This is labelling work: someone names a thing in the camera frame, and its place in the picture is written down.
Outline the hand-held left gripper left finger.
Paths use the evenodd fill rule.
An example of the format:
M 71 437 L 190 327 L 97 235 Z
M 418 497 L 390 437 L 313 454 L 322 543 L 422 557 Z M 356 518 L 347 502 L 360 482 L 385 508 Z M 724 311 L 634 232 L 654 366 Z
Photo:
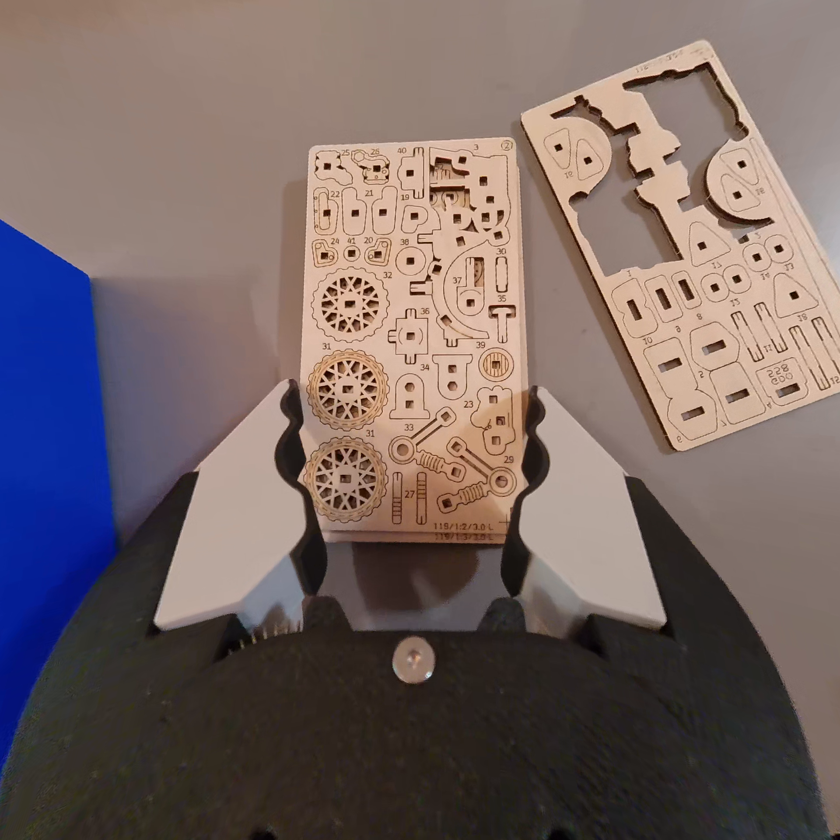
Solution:
M 235 614 L 246 628 L 299 628 L 327 570 L 307 489 L 301 399 L 282 381 L 207 456 L 154 615 L 177 628 Z

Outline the wooden puzzle sheet with cutouts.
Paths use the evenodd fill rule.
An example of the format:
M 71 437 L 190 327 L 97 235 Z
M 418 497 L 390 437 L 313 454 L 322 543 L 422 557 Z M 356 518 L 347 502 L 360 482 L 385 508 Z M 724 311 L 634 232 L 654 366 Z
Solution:
M 643 85 L 707 70 L 741 137 L 711 156 L 706 201 L 684 208 L 678 137 Z M 838 393 L 838 285 L 812 227 L 715 50 L 700 40 L 521 115 L 521 126 L 677 451 Z M 675 258 L 608 274 L 579 207 L 626 136 L 639 202 Z

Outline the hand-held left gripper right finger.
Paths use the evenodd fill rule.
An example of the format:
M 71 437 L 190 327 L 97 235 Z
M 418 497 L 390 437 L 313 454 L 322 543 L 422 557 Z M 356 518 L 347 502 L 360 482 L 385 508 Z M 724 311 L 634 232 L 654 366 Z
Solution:
M 530 391 L 526 430 L 528 484 L 501 576 L 527 628 L 578 628 L 592 614 L 665 625 L 625 471 L 541 386 Z

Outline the blue plastic bin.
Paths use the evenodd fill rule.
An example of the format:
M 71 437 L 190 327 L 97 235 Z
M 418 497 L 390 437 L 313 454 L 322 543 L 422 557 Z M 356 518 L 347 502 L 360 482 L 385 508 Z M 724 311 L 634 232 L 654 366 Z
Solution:
M 1 223 L 1 763 L 116 544 L 90 280 Z

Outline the grey desk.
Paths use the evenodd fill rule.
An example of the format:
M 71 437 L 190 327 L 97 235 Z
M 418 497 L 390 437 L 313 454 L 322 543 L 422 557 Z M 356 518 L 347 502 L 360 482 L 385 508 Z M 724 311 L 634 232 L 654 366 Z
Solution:
M 2 216 L 93 279 L 126 539 L 297 375 L 314 144 L 509 134 L 529 361 L 672 510 L 780 669 L 837 668 L 838 400 L 684 455 L 520 113 L 708 38 L 838 262 L 838 2 L 2 4 Z

